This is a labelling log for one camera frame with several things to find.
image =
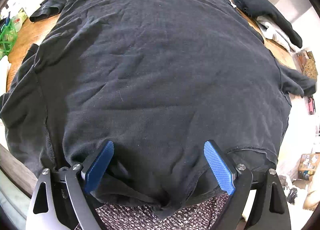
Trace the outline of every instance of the silver screw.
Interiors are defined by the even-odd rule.
[[[73,169],[73,170],[78,170],[78,169],[80,169],[80,168],[81,168],[81,165],[80,165],[79,163],[77,163],[77,164],[75,164],[75,165],[72,166],[72,169]]]
[[[239,164],[237,165],[237,167],[238,167],[239,170],[245,170],[245,165],[242,164],[242,163],[239,163]]]
[[[48,168],[45,168],[42,170],[43,175],[47,175],[49,172],[50,172],[50,170]]]
[[[272,174],[272,175],[275,175],[276,174],[276,170],[275,169],[269,169],[269,173]]]

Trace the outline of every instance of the clothing pile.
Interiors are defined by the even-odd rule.
[[[253,171],[276,166],[289,93],[314,93],[315,81],[280,65],[229,0],[60,3],[1,96],[9,149],[34,174],[109,139],[115,154],[92,195],[164,219],[223,193],[207,140]]]
[[[256,20],[262,34],[283,46],[288,52],[302,47],[302,39],[278,9],[268,0],[233,0],[236,6]]]

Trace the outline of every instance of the ridged blue pad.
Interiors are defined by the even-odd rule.
[[[231,195],[235,191],[232,173],[209,141],[204,144],[204,156],[207,159],[220,188],[226,191],[228,195]]]
[[[86,174],[86,184],[84,186],[84,191],[86,193],[90,193],[90,191],[97,189],[102,176],[113,157],[114,151],[113,142],[108,141]]]

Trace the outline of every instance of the black fabric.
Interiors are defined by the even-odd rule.
[[[31,16],[31,22],[38,22],[61,13],[67,0],[44,0],[41,6]]]
[[[314,85],[282,67],[229,0],[67,0],[0,117],[11,153],[37,176],[110,139],[92,194],[165,218],[222,193],[209,139],[252,170],[274,167],[288,93]]]
[[[278,9],[271,4],[268,0],[233,0],[235,5],[245,14],[251,18],[257,18],[258,16],[267,15],[270,17],[276,25],[284,31],[289,37],[290,41],[298,46],[302,47],[302,39],[293,29],[290,22],[283,17]]]

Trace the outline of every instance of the wooden table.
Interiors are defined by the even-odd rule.
[[[248,20],[251,26],[253,26],[258,32],[260,32],[258,26],[253,21],[248,19],[243,13],[242,15]],[[7,91],[9,90],[11,81],[17,70],[21,66],[21,62],[25,57],[30,45],[32,43],[39,45],[54,27],[58,18],[59,15],[36,23],[31,23],[30,20],[27,20],[23,24],[21,30],[18,32],[18,39],[8,56],[9,62],[12,65],[8,74]],[[265,39],[265,46],[272,51],[272,53],[280,63],[290,68],[295,68],[292,57],[283,47],[268,39]],[[10,178],[16,183],[16,185],[24,189],[26,193],[31,194],[36,184],[36,179],[33,174],[30,174],[30,171],[29,173],[26,173],[26,170],[28,171],[28,169],[24,167],[23,164],[21,164],[19,161],[17,161],[13,156],[11,156],[9,152],[6,152],[6,150],[0,150],[0,153],[1,152],[3,152],[2,156],[7,157],[6,159],[1,159],[0,155],[0,166],[2,170],[10,175]]]

